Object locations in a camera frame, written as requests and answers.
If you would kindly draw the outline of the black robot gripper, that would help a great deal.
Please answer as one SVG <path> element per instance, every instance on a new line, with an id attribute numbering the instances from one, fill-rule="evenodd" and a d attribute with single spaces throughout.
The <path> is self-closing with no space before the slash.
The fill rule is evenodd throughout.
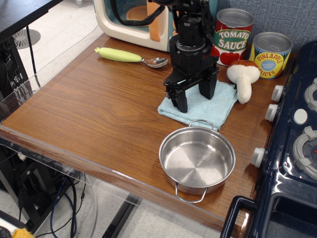
<path id="1" fill-rule="evenodd" d="M 211 100 L 217 83 L 218 57 L 204 53 L 205 41 L 196 46 L 181 44 L 180 36 L 175 35 L 169 40 L 172 73 L 164 81 L 166 93 L 180 112 L 187 113 L 185 90 L 198 84 L 202 96 Z"/>

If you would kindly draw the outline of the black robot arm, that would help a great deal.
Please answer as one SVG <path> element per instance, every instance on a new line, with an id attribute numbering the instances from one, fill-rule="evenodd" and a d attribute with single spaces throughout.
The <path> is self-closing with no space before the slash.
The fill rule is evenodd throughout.
<path id="1" fill-rule="evenodd" d="M 206 56 L 206 42 L 213 42 L 214 18 L 207 0 L 158 0 L 159 8 L 143 20 L 123 20 L 117 2 L 110 6 L 117 20 L 125 26 L 151 24 L 168 7 L 177 35 L 169 40 L 172 73 L 164 81 L 165 94 L 181 112 L 188 111 L 185 91 L 195 85 L 207 99 L 214 95 L 217 81 L 217 56 Z"/>

